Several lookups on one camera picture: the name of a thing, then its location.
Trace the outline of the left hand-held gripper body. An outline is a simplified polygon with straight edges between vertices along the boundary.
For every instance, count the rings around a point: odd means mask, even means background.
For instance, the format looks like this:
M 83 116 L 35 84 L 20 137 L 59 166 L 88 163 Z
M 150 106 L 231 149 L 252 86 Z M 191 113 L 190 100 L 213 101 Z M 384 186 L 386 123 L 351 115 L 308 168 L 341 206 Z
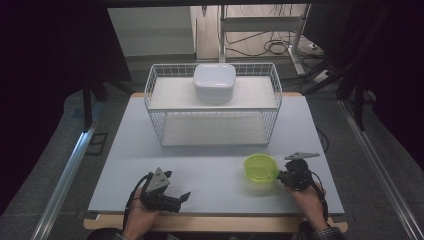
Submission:
M 148 210 L 178 213 L 181 209 L 179 198 L 167 196 L 165 190 L 170 185 L 170 180 L 160 167 L 154 172 L 149 172 L 141 179 L 142 192 L 140 200 Z

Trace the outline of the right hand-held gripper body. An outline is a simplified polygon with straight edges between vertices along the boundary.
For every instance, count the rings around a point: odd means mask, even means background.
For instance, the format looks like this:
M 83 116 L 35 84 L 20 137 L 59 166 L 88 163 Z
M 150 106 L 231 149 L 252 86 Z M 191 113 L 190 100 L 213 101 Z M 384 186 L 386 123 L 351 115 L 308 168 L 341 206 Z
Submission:
M 303 191 L 309 186 L 318 189 L 312 179 L 312 171 L 306 162 L 306 158 L 317 157 L 318 153 L 295 152 L 287 157 L 286 170 L 283 172 L 283 184 L 296 191 Z

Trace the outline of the translucent green bowl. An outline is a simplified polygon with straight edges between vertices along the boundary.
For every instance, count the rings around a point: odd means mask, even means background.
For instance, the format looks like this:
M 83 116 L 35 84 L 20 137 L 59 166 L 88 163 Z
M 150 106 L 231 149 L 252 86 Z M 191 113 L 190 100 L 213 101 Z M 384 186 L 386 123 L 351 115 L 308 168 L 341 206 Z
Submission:
M 244 161 L 245 177 L 255 183 L 271 183 L 278 174 L 279 169 L 273 157 L 257 153 L 247 157 Z

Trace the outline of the white wire shelf rack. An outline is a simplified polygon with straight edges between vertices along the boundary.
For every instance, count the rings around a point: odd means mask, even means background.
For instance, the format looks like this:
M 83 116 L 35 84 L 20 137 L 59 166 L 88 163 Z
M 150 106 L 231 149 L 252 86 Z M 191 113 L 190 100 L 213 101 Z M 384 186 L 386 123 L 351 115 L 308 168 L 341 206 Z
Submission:
M 232 63 L 236 85 L 227 102 L 198 100 L 199 64 L 155 64 L 145 86 L 145 106 L 163 146 L 262 146 L 271 139 L 282 103 L 272 63 Z

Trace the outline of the white square bowl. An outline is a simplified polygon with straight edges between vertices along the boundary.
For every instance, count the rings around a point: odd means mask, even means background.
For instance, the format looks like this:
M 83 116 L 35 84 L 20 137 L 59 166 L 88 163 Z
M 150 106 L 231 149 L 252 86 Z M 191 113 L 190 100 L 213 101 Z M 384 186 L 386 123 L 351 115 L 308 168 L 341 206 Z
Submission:
M 225 63 L 199 64 L 194 71 L 193 85 L 198 100 L 227 102 L 236 85 L 236 70 Z

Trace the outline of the person's left hand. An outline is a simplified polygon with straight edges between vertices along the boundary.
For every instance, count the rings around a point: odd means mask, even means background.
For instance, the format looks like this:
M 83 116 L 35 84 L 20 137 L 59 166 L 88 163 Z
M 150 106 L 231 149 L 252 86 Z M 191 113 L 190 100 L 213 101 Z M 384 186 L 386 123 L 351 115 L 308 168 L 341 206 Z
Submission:
M 131 201 L 129 214 L 123 230 L 126 240 L 140 240 L 153 226 L 160 215 L 159 211 L 148 210 L 139 199 L 142 189 L 139 188 Z

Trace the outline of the person's right hand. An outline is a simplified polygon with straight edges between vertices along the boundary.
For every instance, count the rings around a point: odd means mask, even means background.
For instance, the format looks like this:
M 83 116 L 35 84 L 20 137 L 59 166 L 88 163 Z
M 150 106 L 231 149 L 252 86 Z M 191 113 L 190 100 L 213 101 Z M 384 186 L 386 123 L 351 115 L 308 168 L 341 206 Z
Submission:
M 314 231 L 321 231 L 328 228 L 319 195 L 312 186 L 309 186 L 303 191 L 296 191 L 290 187 L 286 187 L 285 191 L 292 196 L 298 209 L 304 214 Z

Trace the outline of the grey table board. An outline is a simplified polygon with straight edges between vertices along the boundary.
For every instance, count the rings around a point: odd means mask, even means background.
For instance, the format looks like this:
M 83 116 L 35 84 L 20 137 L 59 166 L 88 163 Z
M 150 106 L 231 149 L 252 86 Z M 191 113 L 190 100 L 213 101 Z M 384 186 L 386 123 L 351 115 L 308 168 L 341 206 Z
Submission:
M 121 213 L 136 183 L 158 168 L 171 171 L 169 196 L 190 194 L 182 214 L 286 215 L 297 210 L 277 181 L 258 184 L 244 174 L 244 161 L 254 153 L 271 155 L 282 169 L 295 152 L 313 153 L 309 168 L 326 189 L 331 215 L 344 212 L 327 159 L 303 96 L 285 97 L 266 147 L 165 148 L 157 139 L 144 99 L 129 100 L 88 209 Z

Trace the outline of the black stand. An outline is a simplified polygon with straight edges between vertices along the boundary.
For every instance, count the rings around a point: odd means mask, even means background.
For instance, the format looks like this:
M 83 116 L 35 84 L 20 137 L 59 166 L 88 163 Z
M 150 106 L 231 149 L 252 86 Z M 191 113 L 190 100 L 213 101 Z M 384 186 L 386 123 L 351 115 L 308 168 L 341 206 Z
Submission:
M 363 81 L 357 74 L 358 63 L 349 63 L 346 67 L 337 70 L 335 73 L 329 75 L 321 82 L 314 84 L 302 91 L 303 95 L 313 94 L 316 91 L 326 87 L 327 85 L 342 79 L 339 87 L 336 90 L 336 97 L 338 99 L 346 100 L 351 93 L 354 93 L 353 101 L 353 120 L 360 130 L 364 131 L 363 124 L 363 106 L 365 103 Z
M 130 87 L 124 85 L 120 81 L 114 80 L 113 78 L 105 74 L 98 74 L 97 76 L 85 77 L 83 80 L 83 87 L 82 87 L 83 111 L 84 111 L 83 131 L 84 132 L 87 132 L 91 128 L 92 124 L 94 123 L 93 113 L 92 113 L 91 94 L 94 94 L 95 98 L 100 102 L 104 102 L 108 98 L 108 92 L 104 86 L 105 83 L 111 84 L 115 88 L 122 90 L 128 95 L 132 95 L 135 93 L 135 91 L 131 89 Z

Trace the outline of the white power strip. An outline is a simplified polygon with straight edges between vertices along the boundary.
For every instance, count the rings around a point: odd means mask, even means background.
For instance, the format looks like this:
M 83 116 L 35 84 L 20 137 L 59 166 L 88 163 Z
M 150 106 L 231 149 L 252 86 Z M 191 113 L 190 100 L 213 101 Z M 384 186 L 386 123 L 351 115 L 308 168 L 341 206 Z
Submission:
M 332 71 L 330 70 L 323 70 L 321 73 L 319 73 L 313 80 L 314 83 L 320 83 L 323 80 L 325 80 L 326 78 L 328 78 L 329 76 L 331 76 L 333 74 Z

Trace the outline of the white cabinet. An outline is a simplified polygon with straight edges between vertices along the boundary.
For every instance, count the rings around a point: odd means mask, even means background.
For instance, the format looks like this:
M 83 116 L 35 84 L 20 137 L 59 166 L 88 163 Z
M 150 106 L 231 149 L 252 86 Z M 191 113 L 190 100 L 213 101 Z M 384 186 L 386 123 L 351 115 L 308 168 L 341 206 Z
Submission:
M 109 8 L 126 57 L 194 54 L 189 7 Z

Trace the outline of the black floor frame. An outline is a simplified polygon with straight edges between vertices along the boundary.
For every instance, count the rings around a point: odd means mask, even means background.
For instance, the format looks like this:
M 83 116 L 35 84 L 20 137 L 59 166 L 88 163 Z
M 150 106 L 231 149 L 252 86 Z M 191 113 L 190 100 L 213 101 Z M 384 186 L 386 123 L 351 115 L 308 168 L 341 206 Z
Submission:
M 89 145 L 86 150 L 87 155 L 101 155 L 105 148 L 105 144 L 107 141 L 108 134 L 107 133 L 96 133 L 92 136 Z

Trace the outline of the aluminium rail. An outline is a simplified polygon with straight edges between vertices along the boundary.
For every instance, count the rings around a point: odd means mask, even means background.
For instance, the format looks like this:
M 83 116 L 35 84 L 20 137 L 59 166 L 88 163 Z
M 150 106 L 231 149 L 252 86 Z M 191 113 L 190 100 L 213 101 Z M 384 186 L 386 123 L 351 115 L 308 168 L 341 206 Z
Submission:
M 89 146 L 89 142 L 96 130 L 97 125 L 98 122 L 93 121 L 89 127 L 80 134 L 71 156 L 65 165 L 65 168 L 30 240 L 48 240 L 50 232 L 59 215 L 59 211 L 66 199 L 72 182 L 74 181 L 78 168 L 84 157 L 85 151 Z
M 359 145 L 361 146 L 368 162 L 370 163 L 385 195 L 387 196 L 392 208 L 400 220 L 409 240 L 424 240 L 424 231 L 419 226 L 415 215 L 407 204 L 405 198 L 401 195 L 393 180 L 389 176 L 374 146 L 370 142 L 367 134 L 362 130 L 354 119 L 354 112 L 346 100 L 338 100 L 349 126 L 351 127 Z

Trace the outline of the white desk frame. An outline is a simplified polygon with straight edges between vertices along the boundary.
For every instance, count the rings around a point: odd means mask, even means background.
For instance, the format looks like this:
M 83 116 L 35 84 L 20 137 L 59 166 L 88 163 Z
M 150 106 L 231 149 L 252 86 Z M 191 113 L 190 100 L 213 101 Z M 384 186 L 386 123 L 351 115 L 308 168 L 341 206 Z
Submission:
M 298 57 L 297 50 L 303 29 L 307 20 L 310 4 L 306 4 L 300 16 L 284 17 L 227 17 L 225 6 L 220 6 L 219 15 L 219 55 L 220 63 L 226 61 L 225 33 L 226 32 L 294 32 L 294 40 L 287 51 L 298 76 L 305 76 L 305 70 Z

